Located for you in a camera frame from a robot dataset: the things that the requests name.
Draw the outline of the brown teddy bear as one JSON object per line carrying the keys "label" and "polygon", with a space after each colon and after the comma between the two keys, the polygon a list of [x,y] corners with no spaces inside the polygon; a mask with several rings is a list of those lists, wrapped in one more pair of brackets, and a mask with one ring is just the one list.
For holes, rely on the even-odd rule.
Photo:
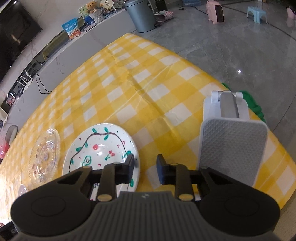
{"label": "brown teddy bear", "polygon": [[86,4],[86,8],[89,14],[93,13],[98,9],[97,2],[96,1],[91,1],[88,4]]}

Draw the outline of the white plate with vine drawing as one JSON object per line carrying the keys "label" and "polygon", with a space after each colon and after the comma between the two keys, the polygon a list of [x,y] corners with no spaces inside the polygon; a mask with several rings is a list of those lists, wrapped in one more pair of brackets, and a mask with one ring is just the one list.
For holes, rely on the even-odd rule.
{"label": "white plate with vine drawing", "polygon": [[140,175],[140,160],[132,137],[120,126],[100,123],[84,130],[71,144],[63,164],[62,174],[66,175],[80,167],[91,166],[94,170],[105,165],[125,162],[133,154],[135,165],[129,184],[116,186],[117,195],[122,191],[134,192]]}

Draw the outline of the clear glass patterned plate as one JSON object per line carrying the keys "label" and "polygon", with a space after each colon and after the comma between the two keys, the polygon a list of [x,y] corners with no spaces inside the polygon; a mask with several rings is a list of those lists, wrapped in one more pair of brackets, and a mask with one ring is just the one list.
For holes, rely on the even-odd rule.
{"label": "clear glass patterned plate", "polygon": [[60,159],[60,136],[49,128],[37,138],[30,155],[29,178],[33,188],[53,180]]}

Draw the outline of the black wall television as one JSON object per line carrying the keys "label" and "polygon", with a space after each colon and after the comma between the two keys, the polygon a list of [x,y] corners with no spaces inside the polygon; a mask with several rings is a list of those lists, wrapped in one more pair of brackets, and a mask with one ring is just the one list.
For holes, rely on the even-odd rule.
{"label": "black wall television", "polygon": [[20,1],[10,1],[1,11],[1,79],[27,45],[41,32]]}

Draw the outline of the pink toy case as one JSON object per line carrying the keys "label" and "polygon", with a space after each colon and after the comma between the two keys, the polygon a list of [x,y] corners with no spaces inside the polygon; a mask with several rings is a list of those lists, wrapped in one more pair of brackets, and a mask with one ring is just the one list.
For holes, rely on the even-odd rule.
{"label": "pink toy case", "polygon": [[6,141],[1,143],[1,145],[0,145],[0,159],[4,158],[4,156],[6,155],[9,147],[10,147],[10,145]]}

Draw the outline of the yellow white checkered tablecloth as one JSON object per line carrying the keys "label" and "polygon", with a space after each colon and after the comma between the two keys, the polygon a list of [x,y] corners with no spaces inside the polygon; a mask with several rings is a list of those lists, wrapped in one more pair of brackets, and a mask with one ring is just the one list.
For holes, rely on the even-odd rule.
{"label": "yellow white checkered tablecloth", "polygon": [[177,54],[125,34],[68,75],[26,121],[1,163],[1,222],[21,184],[42,132],[55,128],[61,158],[78,135],[97,123],[114,123],[135,141],[140,157],[138,191],[173,190],[157,183],[156,156],[197,165],[203,102],[224,86]]}

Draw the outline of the green cloth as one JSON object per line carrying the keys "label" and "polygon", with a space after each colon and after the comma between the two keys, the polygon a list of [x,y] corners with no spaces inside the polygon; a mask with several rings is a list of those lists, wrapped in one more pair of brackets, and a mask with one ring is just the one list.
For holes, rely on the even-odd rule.
{"label": "green cloth", "polygon": [[[252,95],[246,91],[246,90],[240,90],[239,92],[232,92],[230,87],[222,82],[222,85],[226,87],[229,92],[232,94],[232,97],[230,97],[230,94],[221,94],[222,97],[219,97],[219,99],[222,99],[222,114],[226,114],[227,117],[234,117],[234,118],[240,118],[239,116],[239,104],[237,103],[237,100],[241,101],[242,99],[246,101],[247,106],[249,109],[251,109],[257,117],[266,123],[266,120],[264,118],[264,114],[262,112],[261,106],[257,104],[255,99],[252,97]],[[225,111],[225,105],[227,103],[230,103],[231,110],[230,111]]]}

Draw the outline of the blue snack bag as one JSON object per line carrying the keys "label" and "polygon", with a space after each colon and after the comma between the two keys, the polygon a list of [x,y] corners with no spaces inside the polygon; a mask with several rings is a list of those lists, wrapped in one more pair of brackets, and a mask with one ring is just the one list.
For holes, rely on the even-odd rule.
{"label": "blue snack bag", "polygon": [[81,30],[78,27],[78,21],[76,18],[67,21],[61,27],[67,32],[70,40],[75,39],[81,34]]}

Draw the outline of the grey metal trash bin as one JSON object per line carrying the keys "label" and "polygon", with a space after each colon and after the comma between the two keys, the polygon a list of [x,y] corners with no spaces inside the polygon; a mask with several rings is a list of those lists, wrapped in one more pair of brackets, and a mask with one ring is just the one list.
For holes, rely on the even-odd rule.
{"label": "grey metal trash bin", "polygon": [[139,33],[149,32],[155,28],[156,19],[149,1],[129,0],[123,7],[129,13]]}

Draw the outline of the small white sticker plate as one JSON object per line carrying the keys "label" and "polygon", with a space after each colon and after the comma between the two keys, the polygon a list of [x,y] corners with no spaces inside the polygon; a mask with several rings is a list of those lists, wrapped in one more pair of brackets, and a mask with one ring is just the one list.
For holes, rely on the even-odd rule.
{"label": "small white sticker plate", "polygon": [[24,184],[21,184],[21,185],[19,186],[19,189],[18,189],[17,197],[20,197],[20,196],[24,195],[24,194],[27,193],[27,192],[28,192],[27,187],[26,187]]}

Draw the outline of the light blue plastic stool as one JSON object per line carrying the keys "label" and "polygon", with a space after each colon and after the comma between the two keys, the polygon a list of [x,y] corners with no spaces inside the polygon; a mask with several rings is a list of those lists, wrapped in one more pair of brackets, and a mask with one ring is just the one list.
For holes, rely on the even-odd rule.
{"label": "light blue plastic stool", "polygon": [[264,17],[266,22],[267,22],[266,11],[264,11],[264,10],[262,10],[260,8],[254,7],[254,6],[248,6],[247,7],[247,17],[248,17],[249,13],[253,14],[253,20],[254,20],[255,23],[260,24],[262,17]]}

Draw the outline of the pink space heater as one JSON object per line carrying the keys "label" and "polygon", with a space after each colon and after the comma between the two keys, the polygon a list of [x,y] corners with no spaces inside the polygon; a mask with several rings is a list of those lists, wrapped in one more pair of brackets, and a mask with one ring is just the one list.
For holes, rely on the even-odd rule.
{"label": "pink space heater", "polygon": [[206,11],[208,20],[213,24],[224,23],[224,12],[219,2],[208,0],[206,3]]}

